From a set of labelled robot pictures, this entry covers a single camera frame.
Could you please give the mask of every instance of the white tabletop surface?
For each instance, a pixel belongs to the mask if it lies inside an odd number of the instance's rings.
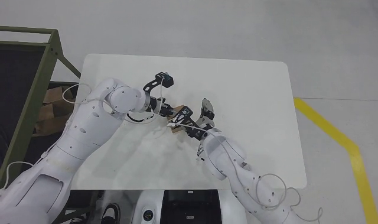
[[[282,62],[181,57],[89,54],[80,83],[95,87],[114,77],[143,87],[168,72],[174,85],[163,88],[171,106],[185,104],[200,114],[201,101],[214,106],[216,127],[246,151],[246,162],[260,174],[274,173],[286,185],[307,184],[288,68]],[[89,90],[80,86],[77,101]],[[159,97],[159,88],[151,94]],[[172,134],[165,118],[148,125],[124,122],[114,136],[80,167],[72,189],[229,189],[196,160],[199,142]],[[279,180],[267,178],[274,188]]]

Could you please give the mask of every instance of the cardboard box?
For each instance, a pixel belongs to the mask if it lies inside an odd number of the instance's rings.
[[[43,105],[40,109],[40,114],[38,115],[37,122],[67,115],[73,112],[73,108],[73,104],[68,103],[63,99],[60,99],[47,105]]]
[[[47,136],[62,131],[70,115],[71,114],[37,122],[35,125],[35,134],[32,136]]]
[[[62,86],[46,91],[44,105],[40,109],[33,137],[47,136],[63,131],[74,108],[72,103],[68,103],[62,98],[62,94],[67,88],[67,86]],[[71,102],[75,101],[70,90],[64,97]]]
[[[43,103],[51,103],[62,99],[63,92],[68,89],[67,86],[55,87],[53,89],[48,89],[43,99]],[[71,90],[68,90],[64,95],[66,99],[72,99]]]

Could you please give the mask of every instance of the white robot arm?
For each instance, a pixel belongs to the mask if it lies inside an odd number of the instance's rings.
[[[284,198],[275,195],[261,176],[245,169],[246,154],[241,146],[214,127],[211,103],[204,99],[202,106],[201,116],[196,122],[190,118],[193,114],[190,108],[183,107],[168,126],[181,126],[188,136],[200,141],[197,155],[205,153],[203,160],[210,172],[219,180],[228,178],[236,199],[262,224],[302,223],[290,206],[281,205]]]
[[[111,138],[128,112],[173,114],[163,99],[149,95],[163,80],[165,87],[173,85],[173,78],[164,73],[155,77],[144,90],[133,89],[116,79],[100,83],[71,115],[51,151],[20,174],[6,190],[0,190],[0,223],[53,222],[69,198],[76,171]],[[107,112],[103,103],[113,111]]]

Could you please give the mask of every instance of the concrete floor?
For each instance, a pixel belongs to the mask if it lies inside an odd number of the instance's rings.
[[[0,0],[0,25],[57,28],[79,69],[89,53],[283,61],[294,97],[359,145],[378,203],[378,0]],[[62,65],[53,80],[77,81]],[[296,210],[365,223],[347,152],[297,118],[308,186]]]

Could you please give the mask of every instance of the floor marking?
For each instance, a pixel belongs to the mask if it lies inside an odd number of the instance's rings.
[[[378,214],[376,205],[374,203],[373,193],[370,189],[369,179],[365,172],[364,162],[360,154],[360,149],[351,139],[339,131],[336,127],[330,124],[318,112],[313,110],[307,103],[300,98],[294,98],[294,105],[301,111],[310,121],[321,128],[327,135],[338,142],[345,148],[349,154],[350,164],[353,169],[354,179],[356,180],[357,188],[359,190],[362,207],[365,213],[367,224],[377,224]]]

